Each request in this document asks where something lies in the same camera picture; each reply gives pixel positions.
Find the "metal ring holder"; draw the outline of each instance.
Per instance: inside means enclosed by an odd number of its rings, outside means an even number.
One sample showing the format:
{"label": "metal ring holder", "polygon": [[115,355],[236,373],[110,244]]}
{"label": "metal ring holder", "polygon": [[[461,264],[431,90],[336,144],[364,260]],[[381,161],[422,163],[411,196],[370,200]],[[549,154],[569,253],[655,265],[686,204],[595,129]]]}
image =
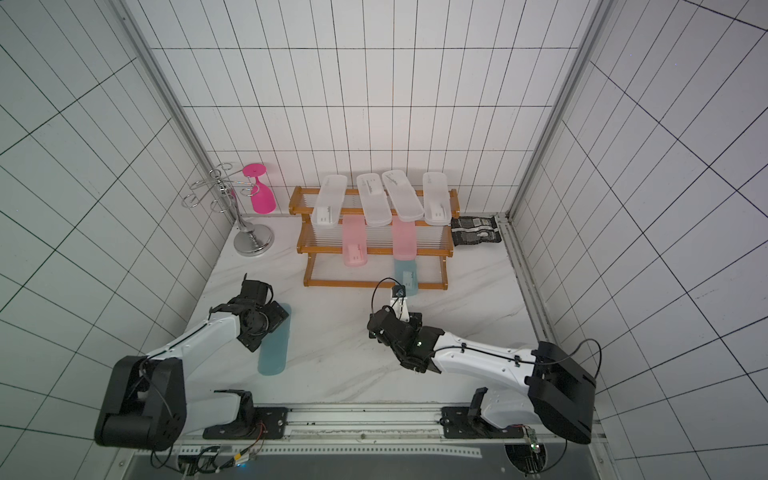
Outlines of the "metal ring holder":
{"label": "metal ring holder", "polygon": [[214,213],[223,214],[234,209],[237,228],[240,230],[234,237],[235,250],[246,257],[254,257],[266,252],[272,246],[274,233],[266,225],[256,225],[243,219],[235,188],[239,187],[240,193],[246,197],[258,194],[260,188],[257,184],[230,179],[232,175],[242,172],[242,168],[224,175],[225,172],[232,169],[233,165],[229,162],[218,164],[210,169],[207,179],[198,180],[189,186],[190,190],[206,188],[205,193],[198,196],[193,191],[181,199],[181,205],[185,208],[194,208],[200,205],[211,191],[217,191],[218,195],[210,202],[210,210]]}

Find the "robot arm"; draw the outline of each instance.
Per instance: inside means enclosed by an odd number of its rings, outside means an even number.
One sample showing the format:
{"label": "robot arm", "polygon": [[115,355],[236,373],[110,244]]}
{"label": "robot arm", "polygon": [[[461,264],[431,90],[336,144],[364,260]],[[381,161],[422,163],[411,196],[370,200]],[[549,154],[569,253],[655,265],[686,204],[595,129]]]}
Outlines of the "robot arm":
{"label": "robot arm", "polygon": [[521,393],[550,431],[576,443],[591,441],[595,380],[560,347],[540,342],[535,350],[506,349],[422,326],[420,313],[406,313],[401,288],[393,287],[391,304],[368,322],[369,337],[389,346],[400,365],[421,373],[463,373],[496,386],[490,393],[479,389],[473,399],[482,403],[481,429],[519,423]]}
{"label": "robot arm", "polygon": [[238,339],[251,352],[288,313],[272,287],[243,279],[240,295],[210,310],[208,319],[146,356],[126,356],[114,368],[94,438],[103,446],[162,451],[184,433],[228,425],[232,436],[253,431],[249,392],[227,390],[187,398],[184,380],[225,343]]}

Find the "black mounting bracket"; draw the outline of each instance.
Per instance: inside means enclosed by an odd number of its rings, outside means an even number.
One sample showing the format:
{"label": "black mounting bracket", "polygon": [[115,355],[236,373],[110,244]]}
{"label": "black mounting bracket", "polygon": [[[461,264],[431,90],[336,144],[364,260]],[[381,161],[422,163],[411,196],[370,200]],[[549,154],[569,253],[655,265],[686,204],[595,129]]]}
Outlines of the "black mounting bracket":
{"label": "black mounting bracket", "polygon": [[469,407],[442,407],[440,425],[447,439],[521,439],[525,436],[522,427],[497,429],[480,417],[480,404],[487,391],[486,388],[475,390]]}
{"label": "black mounting bracket", "polygon": [[286,407],[254,407],[250,392],[243,390],[217,390],[217,392],[240,395],[240,409],[237,417],[226,425],[214,425],[203,432],[206,440],[277,440],[283,437],[286,429]]}

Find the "chrome stand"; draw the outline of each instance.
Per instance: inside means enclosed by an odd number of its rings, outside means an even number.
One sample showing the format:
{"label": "chrome stand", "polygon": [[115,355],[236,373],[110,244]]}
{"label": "chrome stand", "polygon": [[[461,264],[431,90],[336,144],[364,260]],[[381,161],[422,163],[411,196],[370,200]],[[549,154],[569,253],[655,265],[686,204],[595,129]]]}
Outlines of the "chrome stand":
{"label": "chrome stand", "polygon": [[274,243],[275,235],[267,225],[254,225],[238,218],[237,227],[240,231],[235,234],[233,241],[235,251],[245,257],[255,257],[266,252]]}
{"label": "chrome stand", "polygon": [[[235,234],[233,240],[235,251],[245,257],[255,257],[266,252],[272,246],[275,240],[275,235],[272,229],[267,225],[256,225],[243,219],[243,216],[240,214],[240,205],[237,199],[237,194],[235,193],[235,185],[238,187],[247,185],[250,187],[250,190],[253,189],[253,185],[247,182],[230,179],[230,176],[239,173],[242,170],[238,170],[237,172],[234,172],[234,174],[228,174],[226,176],[223,174],[223,171],[231,169],[232,164],[225,163],[220,164],[217,168],[209,171],[208,176],[210,178],[206,180],[198,180],[190,185],[191,190],[207,187],[205,194],[201,197],[198,197],[194,193],[189,194],[184,197],[181,204],[186,208],[196,207],[211,191],[218,191],[219,196],[214,198],[211,202],[211,210],[222,214],[226,212],[231,213],[232,209],[235,210],[235,221],[237,222],[237,229],[239,230],[239,232]],[[247,187],[242,189],[243,194],[250,197],[253,194],[248,193],[248,190]]]}

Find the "black cable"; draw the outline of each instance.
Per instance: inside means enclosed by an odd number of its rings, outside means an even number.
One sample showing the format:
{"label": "black cable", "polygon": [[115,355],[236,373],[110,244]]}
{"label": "black cable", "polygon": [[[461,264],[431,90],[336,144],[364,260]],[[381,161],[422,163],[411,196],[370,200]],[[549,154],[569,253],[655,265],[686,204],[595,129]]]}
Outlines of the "black cable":
{"label": "black cable", "polygon": [[[262,446],[264,445],[264,440],[266,440],[266,436],[262,438],[262,435],[264,435],[264,429],[266,428],[266,426],[263,424],[263,422],[259,422],[257,425],[259,426],[259,436],[257,436],[257,437],[256,437],[256,440],[253,440],[253,443],[251,443],[250,445],[248,445],[246,448],[244,448],[244,449],[240,450],[240,456],[241,456],[241,457],[242,457],[243,455],[245,455],[245,453],[246,453],[246,452],[248,452],[248,451],[249,451],[249,450],[251,450],[253,447],[255,447],[255,446],[256,446],[256,444],[259,442],[259,440],[261,440],[261,445],[262,445]],[[254,425],[254,426],[253,426],[253,428],[251,429],[250,433],[253,433],[253,430],[255,430],[255,429],[256,429],[256,426]],[[233,456],[232,458],[230,458],[229,460],[227,460],[227,461],[226,461],[226,462],[225,462],[223,465],[221,465],[220,469],[221,469],[221,468],[229,468],[229,467],[234,467],[234,466],[235,466],[235,461],[236,461],[236,460],[235,460],[235,457]]]}
{"label": "black cable", "polygon": [[552,465],[549,465],[547,468],[545,468],[543,470],[539,470],[536,473],[544,473],[544,472],[547,472],[549,470],[552,470],[558,463],[560,463],[560,461],[563,459],[563,457],[565,457],[565,451],[566,450],[568,450],[568,440],[567,439],[565,440],[565,447],[563,447],[563,452],[560,454],[560,458],[558,458]]}
{"label": "black cable", "polygon": [[146,364],[149,360],[152,360],[154,357],[161,355],[163,353],[165,353],[165,351],[155,353],[153,356],[148,356],[145,359],[141,360],[141,362],[139,362],[139,378],[131,386],[131,391],[128,393],[126,398],[130,398],[134,394],[138,386],[141,384],[141,380],[145,379],[144,375],[142,374],[142,372],[144,371],[144,364]]}
{"label": "black cable", "polygon": [[[216,473],[216,470],[218,467],[216,467],[216,459],[219,456],[219,450],[221,449],[221,445],[212,445],[210,447],[206,447],[202,450],[200,450],[200,453],[197,454],[197,457],[195,458],[195,473]],[[208,452],[212,452],[213,450],[216,451],[216,454],[212,457],[208,457],[205,460],[205,465],[200,465],[200,460],[203,458],[203,455],[205,455]]]}
{"label": "black cable", "polygon": [[266,315],[266,313],[262,312],[261,310],[256,310],[256,313],[260,314],[262,317],[264,317],[264,327],[259,330],[258,332],[252,332],[248,333],[248,336],[259,336],[264,335],[270,331],[270,318]]}
{"label": "black cable", "polygon": [[595,343],[597,343],[597,345],[598,345],[598,353],[600,353],[600,360],[598,361],[598,370],[594,374],[595,378],[597,378],[598,373],[600,373],[600,367],[603,365],[603,347],[601,347],[600,343],[597,340],[595,340],[595,339],[585,339],[585,340],[583,340],[581,343],[578,344],[578,346],[576,347],[576,350],[574,350],[571,353],[571,355],[568,355],[568,356],[564,357],[563,359],[559,359],[559,360],[556,360],[554,362],[529,362],[528,360],[523,360],[523,359],[519,359],[519,358],[517,358],[517,359],[514,358],[514,357],[510,358],[508,356],[499,355],[497,353],[486,352],[486,351],[480,350],[480,349],[473,349],[472,347],[467,346],[466,343],[462,343],[461,345],[449,345],[449,346],[440,347],[440,348],[436,349],[434,352],[432,352],[432,355],[434,356],[440,350],[447,350],[447,349],[460,349],[462,351],[463,350],[471,350],[472,352],[484,353],[485,355],[495,356],[495,357],[498,357],[500,359],[508,360],[510,362],[527,363],[528,365],[546,366],[546,365],[555,365],[555,364],[558,364],[560,362],[565,361],[566,359],[571,358],[573,355],[576,355],[576,352],[578,352],[578,350],[581,348],[582,345],[584,345],[586,342],[588,342],[590,340],[595,342]]}
{"label": "black cable", "polygon": [[168,411],[168,415],[170,415],[171,418],[174,417],[174,413],[170,410],[170,406],[168,405],[168,401],[165,399],[165,396],[160,393],[160,389],[154,384],[151,378],[147,377],[147,381],[149,382],[150,386],[154,388],[154,391],[157,392],[157,394],[160,396],[160,400],[163,401],[163,404],[165,405],[165,409]]}
{"label": "black cable", "polygon": [[398,285],[402,286],[403,288],[405,288],[405,287],[402,285],[402,283],[398,282],[397,280],[393,279],[393,278],[392,278],[392,277],[390,277],[390,276],[384,277],[384,278],[382,278],[381,280],[379,280],[379,282],[378,282],[378,283],[376,284],[376,286],[373,288],[373,295],[371,295],[371,313],[374,313],[374,311],[373,311],[373,297],[374,297],[374,296],[376,296],[376,291],[379,289],[379,285],[381,285],[381,284],[382,284],[382,282],[383,282],[384,280],[391,280],[391,281],[395,282],[396,284],[398,284]]}
{"label": "black cable", "polygon": [[184,472],[182,472],[178,468],[174,468],[174,467],[172,467],[170,465],[167,465],[168,460],[170,460],[170,454],[173,452],[173,449],[174,448],[172,446],[168,449],[168,456],[165,457],[165,460],[162,463],[160,463],[159,465],[155,465],[154,464],[154,459],[155,458],[157,459],[158,462],[160,461],[160,457],[157,456],[157,450],[152,450],[152,452],[150,452],[150,454],[149,454],[149,464],[152,465],[152,467],[156,468],[157,470],[160,470],[161,468],[165,467],[165,468],[170,468],[174,472],[184,473]]}

